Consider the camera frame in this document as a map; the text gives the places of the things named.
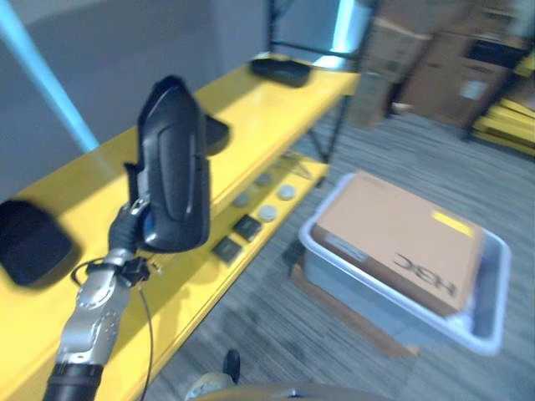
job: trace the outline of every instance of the yellow table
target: yellow table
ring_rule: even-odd
[[[155,361],[153,375],[169,360],[248,262],[275,232],[288,213],[322,177],[327,165],[281,154],[342,95],[351,94],[356,74],[314,70],[310,82],[293,89],[252,76],[245,67],[208,84],[196,93],[202,106],[232,127],[230,144],[211,157],[211,234],[204,246],[175,255],[152,256],[163,276],[145,284],[153,313]],[[123,162],[135,161],[136,130],[129,129],[97,150],[79,157],[22,191],[54,214],[81,248],[80,261],[103,256],[107,231],[119,207],[126,202]],[[259,189],[251,183],[270,169],[273,183]],[[280,183],[298,189],[291,201],[276,197]],[[253,195],[242,209],[230,206],[247,189]],[[230,266],[210,249],[245,213],[255,215],[260,204],[276,205],[278,218],[263,225]],[[0,399],[41,399],[54,363],[59,334],[74,308],[76,287],[65,277],[44,290],[13,285],[0,269],[0,319],[3,345]],[[148,330],[138,295],[121,321],[120,335],[104,370],[97,399],[134,399],[148,363]]]

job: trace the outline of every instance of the black object on shelf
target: black object on shelf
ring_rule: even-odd
[[[242,253],[242,247],[225,236],[211,251],[227,265],[230,265]]]
[[[294,88],[300,88],[308,82],[311,70],[307,64],[273,58],[257,58],[249,65],[254,74]]]
[[[46,287],[78,258],[79,248],[49,213],[25,200],[0,204],[0,263],[13,282]]]
[[[245,215],[234,225],[233,229],[241,238],[251,242],[262,229],[262,223],[249,215]]]
[[[228,145],[230,127],[225,123],[206,115],[206,153],[217,155]]]

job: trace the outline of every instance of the wire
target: wire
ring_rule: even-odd
[[[150,335],[149,367],[147,369],[147,378],[145,380],[145,386],[143,386],[143,392],[141,393],[141,397],[139,400],[139,401],[143,401],[147,394],[147,389],[149,388],[150,372],[152,371],[152,359],[154,357],[154,334],[152,332],[152,317],[150,316],[149,303],[147,302],[147,299],[145,298],[145,294],[143,293],[143,289],[141,287],[140,287],[140,296],[141,296],[141,301],[143,302],[143,308],[145,309],[145,313],[147,315],[147,322],[149,323],[149,335]]]
[[[82,283],[76,276],[78,274],[78,270],[80,270],[84,266],[88,266],[91,263],[95,263],[96,261],[102,261],[104,260],[103,257],[96,257],[95,259],[91,259],[90,261],[85,261],[84,263],[80,263],[77,265],[71,272],[70,272],[70,279],[76,284],[78,287],[82,287]]]

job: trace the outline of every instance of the black pad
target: black pad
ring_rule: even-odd
[[[308,82],[310,66],[293,60],[257,58],[250,63],[251,71],[281,84],[300,88]]]
[[[229,139],[229,126],[206,115],[206,153],[210,156],[218,154],[225,149]]]
[[[78,247],[46,211],[24,200],[0,205],[0,263],[16,284],[52,284],[78,257]]]

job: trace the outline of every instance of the clear plastic bin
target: clear plastic bin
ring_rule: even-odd
[[[454,341],[474,353],[496,355],[502,345],[511,268],[509,246],[484,230],[481,265],[465,310],[442,317],[319,245],[310,235],[317,219],[353,178],[345,175],[301,227],[304,275],[404,345]]]

